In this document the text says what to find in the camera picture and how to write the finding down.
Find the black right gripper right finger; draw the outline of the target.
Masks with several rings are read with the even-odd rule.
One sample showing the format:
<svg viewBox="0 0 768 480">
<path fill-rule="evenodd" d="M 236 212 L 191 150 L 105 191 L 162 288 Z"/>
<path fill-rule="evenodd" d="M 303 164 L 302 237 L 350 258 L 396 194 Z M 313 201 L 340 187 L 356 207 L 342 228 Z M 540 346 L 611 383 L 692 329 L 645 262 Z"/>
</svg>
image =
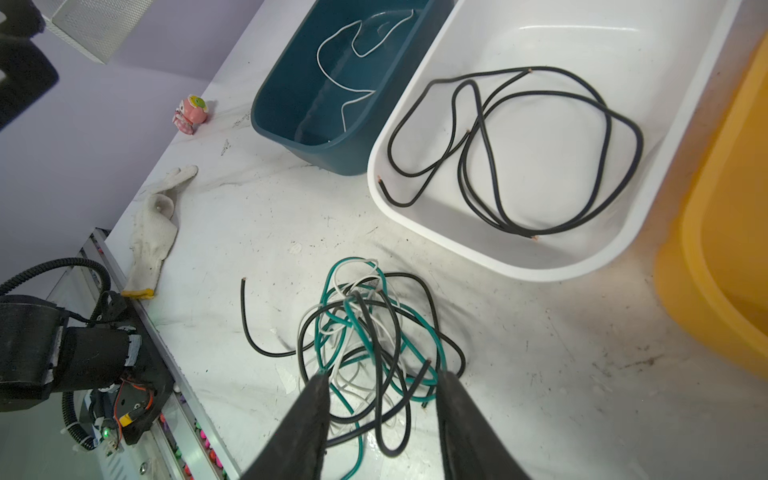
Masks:
<svg viewBox="0 0 768 480">
<path fill-rule="evenodd" d="M 456 374 L 438 372 L 436 407 L 445 479 L 530 479 Z"/>
</svg>

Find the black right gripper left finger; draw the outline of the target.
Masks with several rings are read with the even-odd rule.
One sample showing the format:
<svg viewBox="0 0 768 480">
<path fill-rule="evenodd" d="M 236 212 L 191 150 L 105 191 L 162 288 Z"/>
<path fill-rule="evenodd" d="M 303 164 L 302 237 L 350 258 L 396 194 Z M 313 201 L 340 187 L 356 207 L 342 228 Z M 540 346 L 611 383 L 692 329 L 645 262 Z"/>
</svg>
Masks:
<svg viewBox="0 0 768 480">
<path fill-rule="evenodd" d="M 320 479 L 330 425 L 327 374 L 306 384 L 241 479 Z"/>
</svg>

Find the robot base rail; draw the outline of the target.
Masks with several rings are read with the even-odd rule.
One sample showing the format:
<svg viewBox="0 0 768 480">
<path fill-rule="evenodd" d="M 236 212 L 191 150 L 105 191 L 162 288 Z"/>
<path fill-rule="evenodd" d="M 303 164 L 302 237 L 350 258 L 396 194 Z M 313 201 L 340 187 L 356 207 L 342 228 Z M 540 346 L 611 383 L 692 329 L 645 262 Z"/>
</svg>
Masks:
<svg viewBox="0 0 768 480">
<path fill-rule="evenodd" d="M 145 336 L 152 366 L 166 386 L 154 395 L 157 416 L 133 445 L 104 445 L 97 460 L 104 479 L 238 479 L 241 469 L 205 413 L 201 402 L 160 338 L 139 300 L 122 301 Z"/>
</svg>

